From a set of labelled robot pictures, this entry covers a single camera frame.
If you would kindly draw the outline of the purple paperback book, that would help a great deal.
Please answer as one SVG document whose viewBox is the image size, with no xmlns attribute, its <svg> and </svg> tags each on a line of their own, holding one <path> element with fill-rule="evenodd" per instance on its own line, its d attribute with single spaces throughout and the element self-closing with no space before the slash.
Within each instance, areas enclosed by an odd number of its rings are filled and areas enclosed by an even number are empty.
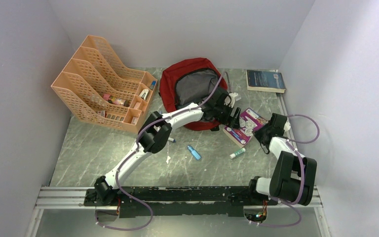
<svg viewBox="0 0 379 237">
<path fill-rule="evenodd" d="M 252 108 L 244 110 L 239 117 L 239 129 L 225 126 L 223 132 L 238 147 L 243 148 L 254 137 L 254 132 L 262 128 L 268 122 Z"/>
</svg>

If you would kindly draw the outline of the red student backpack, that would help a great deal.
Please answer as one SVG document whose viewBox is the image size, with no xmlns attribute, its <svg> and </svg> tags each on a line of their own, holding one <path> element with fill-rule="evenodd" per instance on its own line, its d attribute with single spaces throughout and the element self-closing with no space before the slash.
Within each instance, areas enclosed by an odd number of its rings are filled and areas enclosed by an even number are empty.
<svg viewBox="0 0 379 237">
<path fill-rule="evenodd" d="M 185 59 L 173 64 L 162 72 L 159 95 L 166 112 L 174 112 L 194 102 L 202 103 L 214 89 L 221 74 L 207 58 Z M 222 79 L 213 96 L 206 105 L 211 105 L 214 97 L 229 95 L 225 79 Z M 194 131 L 218 131 L 220 123 L 212 115 L 207 114 L 201 121 L 191 122 L 184 127 Z"/>
</svg>

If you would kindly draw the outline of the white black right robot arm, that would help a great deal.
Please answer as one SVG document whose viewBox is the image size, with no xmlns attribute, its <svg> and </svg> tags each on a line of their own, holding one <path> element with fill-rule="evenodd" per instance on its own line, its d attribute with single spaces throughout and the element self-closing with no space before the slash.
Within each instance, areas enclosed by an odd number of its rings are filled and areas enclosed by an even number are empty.
<svg viewBox="0 0 379 237">
<path fill-rule="evenodd" d="M 301 154 L 283 136 L 289 130 L 288 124 L 287 116 L 273 113 L 269 122 L 254 132 L 254 137 L 277 158 L 277 163 L 271 178 L 256 176 L 250 180 L 246 197 L 251 204 L 259 204 L 265 196 L 303 206 L 312 200 L 317 161 Z"/>
</svg>

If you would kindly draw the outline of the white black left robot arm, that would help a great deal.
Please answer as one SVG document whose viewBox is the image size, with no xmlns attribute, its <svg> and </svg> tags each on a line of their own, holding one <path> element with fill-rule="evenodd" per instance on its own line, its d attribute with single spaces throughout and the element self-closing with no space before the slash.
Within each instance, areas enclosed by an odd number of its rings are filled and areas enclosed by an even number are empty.
<svg viewBox="0 0 379 237">
<path fill-rule="evenodd" d="M 239 128 L 240 108 L 234 104 L 240 99 L 238 93 L 218 87 L 204 100 L 193 101 L 174 112 L 153 112 L 127 155 L 110 172 L 97 178 L 94 190 L 86 195 L 85 200 L 102 206 L 113 204 L 118 199 L 120 185 L 146 158 L 160 152 L 177 128 L 207 118 Z"/>
</svg>

